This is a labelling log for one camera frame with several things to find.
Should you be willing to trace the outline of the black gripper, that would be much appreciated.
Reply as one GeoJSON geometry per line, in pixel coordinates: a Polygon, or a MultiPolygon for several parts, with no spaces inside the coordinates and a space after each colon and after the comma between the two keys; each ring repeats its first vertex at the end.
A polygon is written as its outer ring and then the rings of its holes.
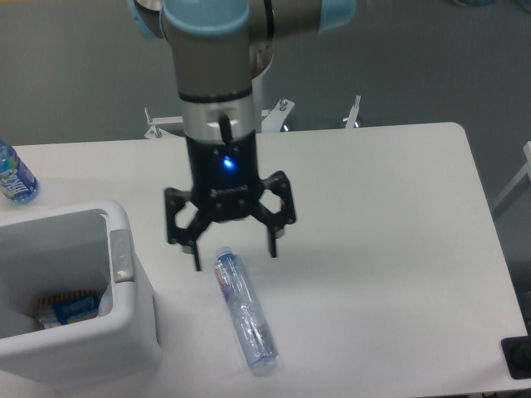
{"type": "Polygon", "coordinates": [[[188,203],[211,221],[233,221],[249,215],[266,227],[268,251],[276,258],[277,243],[286,225],[296,223],[295,203],[290,179],[284,171],[277,171],[260,179],[256,133],[224,143],[204,143],[187,138],[192,174],[192,192],[174,187],[164,189],[166,237],[170,245],[180,245],[185,254],[193,256],[196,271],[201,271],[197,247],[200,230],[195,216],[188,226],[178,224],[178,213],[188,203]],[[280,209],[272,212],[261,203],[268,191],[279,198],[280,209]]]}

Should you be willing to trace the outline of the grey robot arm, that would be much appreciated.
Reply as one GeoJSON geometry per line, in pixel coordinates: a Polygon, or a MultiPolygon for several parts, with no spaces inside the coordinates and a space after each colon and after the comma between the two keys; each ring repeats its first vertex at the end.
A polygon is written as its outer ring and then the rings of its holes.
{"type": "Polygon", "coordinates": [[[183,105],[192,185],[164,192],[171,245],[198,256],[213,223],[253,217],[267,229],[269,252],[297,220],[290,180],[279,170],[259,173],[261,123],[253,81],[262,52],[277,39],[348,24],[354,1],[132,1],[139,31],[165,40],[173,55],[183,105]]]}

